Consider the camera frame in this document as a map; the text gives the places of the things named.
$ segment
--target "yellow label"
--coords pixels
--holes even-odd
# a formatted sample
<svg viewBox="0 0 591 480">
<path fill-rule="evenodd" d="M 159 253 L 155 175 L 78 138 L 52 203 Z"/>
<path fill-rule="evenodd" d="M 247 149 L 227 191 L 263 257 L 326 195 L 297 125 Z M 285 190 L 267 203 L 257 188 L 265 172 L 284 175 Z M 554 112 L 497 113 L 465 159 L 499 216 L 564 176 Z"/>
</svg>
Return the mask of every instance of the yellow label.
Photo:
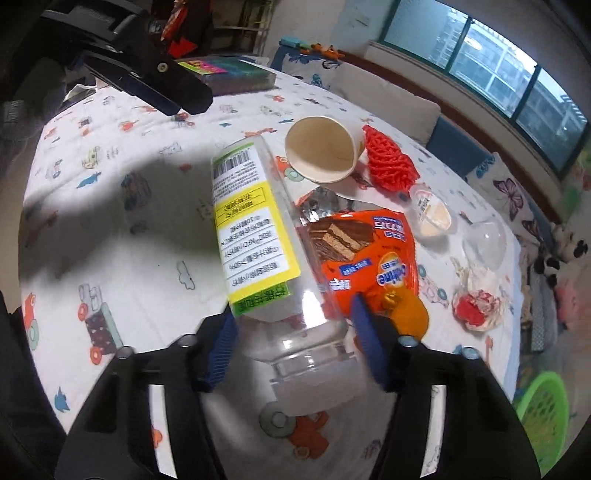
<svg viewBox="0 0 591 480">
<path fill-rule="evenodd" d="M 214 196 L 222 192 L 214 211 L 228 296 L 236 303 L 301 271 L 256 148 L 246 145 L 232 155 L 214 173 Z M 245 177 L 255 181 L 245 184 Z"/>
</svg>

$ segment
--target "butterfly print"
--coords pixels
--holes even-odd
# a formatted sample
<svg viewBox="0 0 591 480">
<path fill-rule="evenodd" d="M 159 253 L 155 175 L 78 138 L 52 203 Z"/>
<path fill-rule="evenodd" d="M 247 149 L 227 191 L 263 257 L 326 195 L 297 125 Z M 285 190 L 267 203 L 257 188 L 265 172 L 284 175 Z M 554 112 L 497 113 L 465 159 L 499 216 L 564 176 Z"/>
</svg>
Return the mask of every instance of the butterfly print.
<svg viewBox="0 0 591 480">
<path fill-rule="evenodd" d="M 517 189 L 517 184 L 512 179 L 493 180 L 492 184 L 499 192 L 504 193 L 509 197 L 509 218 L 511 222 L 515 220 L 517 212 L 523 208 L 525 204 L 521 193 Z"/>
<path fill-rule="evenodd" d="M 495 157 L 491 156 L 476 167 L 476 176 L 481 179 L 491 165 L 495 164 Z"/>
<path fill-rule="evenodd" d="M 540 231 L 538 230 L 538 223 L 535 219 L 522 220 L 521 225 L 523 225 L 523 228 L 525 228 L 530 235 L 534 236 L 538 242 L 542 242 Z"/>
</svg>

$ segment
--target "book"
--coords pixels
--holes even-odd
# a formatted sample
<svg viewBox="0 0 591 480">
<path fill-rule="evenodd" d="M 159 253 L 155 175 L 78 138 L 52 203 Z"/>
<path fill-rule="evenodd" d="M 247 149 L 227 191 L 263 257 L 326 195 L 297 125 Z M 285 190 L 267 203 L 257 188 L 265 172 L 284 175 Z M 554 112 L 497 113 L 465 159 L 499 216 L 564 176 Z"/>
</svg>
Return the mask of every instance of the book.
<svg viewBox="0 0 591 480">
<path fill-rule="evenodd" d="M 215 96 L 259 92 L 275 86 L 275 73 L 237 57 L 187 59 L 179 65 L 193 72 Z"/>
</svg>

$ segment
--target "green plastic basket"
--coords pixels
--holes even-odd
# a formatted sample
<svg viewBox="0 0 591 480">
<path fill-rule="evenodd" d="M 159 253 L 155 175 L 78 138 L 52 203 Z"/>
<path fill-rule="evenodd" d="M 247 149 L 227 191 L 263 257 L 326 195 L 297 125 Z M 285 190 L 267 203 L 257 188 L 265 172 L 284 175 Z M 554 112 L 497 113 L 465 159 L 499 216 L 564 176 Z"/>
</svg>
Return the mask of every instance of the green plastic basket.
<svg viewBox="0 0 591 480">
<path fill-rule="evenodd" d="M 569 400 L 560 376 L 540 374 L 517 405 L 517 416 L 545 475 L 560 458 L 569 426 Z"/>
</svg>

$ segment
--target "barcode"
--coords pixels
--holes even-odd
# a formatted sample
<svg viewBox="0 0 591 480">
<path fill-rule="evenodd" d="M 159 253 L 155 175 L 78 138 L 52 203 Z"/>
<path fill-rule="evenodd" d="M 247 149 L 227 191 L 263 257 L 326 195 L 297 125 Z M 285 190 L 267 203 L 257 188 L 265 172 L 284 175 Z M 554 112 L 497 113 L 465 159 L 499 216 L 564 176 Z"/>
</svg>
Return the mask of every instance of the barcode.
<svg viewBox="0 0 591 480">
<path fill-rule="evenodd" d="M 245 150 L 240 153 L 237 153 L 233 157 L 228 158 L 227 160 L 225 160 L 223 162 L 218 163 L 213 169 L 213 179 L 215 180 L 220 175 L 223 175 L 224 173 L 226 173 L 228 170 L 231 170 L 234 167 L 237 167 L 238 165 L 242 165 L 243 163 L 249 161 L 250 159 L 251 158 L 248 155 L 248 150 Z"/>
</svg>

